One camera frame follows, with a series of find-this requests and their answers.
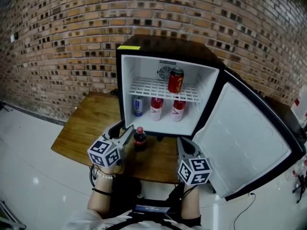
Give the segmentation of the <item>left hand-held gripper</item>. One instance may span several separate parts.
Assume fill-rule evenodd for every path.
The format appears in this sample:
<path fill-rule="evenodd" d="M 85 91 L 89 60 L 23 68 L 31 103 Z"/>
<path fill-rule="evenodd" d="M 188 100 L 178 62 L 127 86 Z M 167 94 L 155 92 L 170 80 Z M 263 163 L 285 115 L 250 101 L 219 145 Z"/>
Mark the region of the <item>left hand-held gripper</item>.
<path fill-rule="evenodd" d="M 116 122 L 105 128 L 96 141 L 89 147 L 87 153 L 93 164 L 109 168 L 121 159 L 124 147 L 134 133 L 134 125 L 123 130 L 124 122 Z"/>

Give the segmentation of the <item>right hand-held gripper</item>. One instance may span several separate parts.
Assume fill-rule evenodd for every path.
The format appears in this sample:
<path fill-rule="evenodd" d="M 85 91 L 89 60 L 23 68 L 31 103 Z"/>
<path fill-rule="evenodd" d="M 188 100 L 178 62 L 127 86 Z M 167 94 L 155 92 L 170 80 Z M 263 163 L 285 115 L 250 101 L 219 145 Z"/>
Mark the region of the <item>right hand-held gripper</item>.
<path fill-rule="evenodd" d="M 178 178 L 186 185 L 207 183 L 212 169 L 199 145 L 185 138 L 177 137 Z"/>

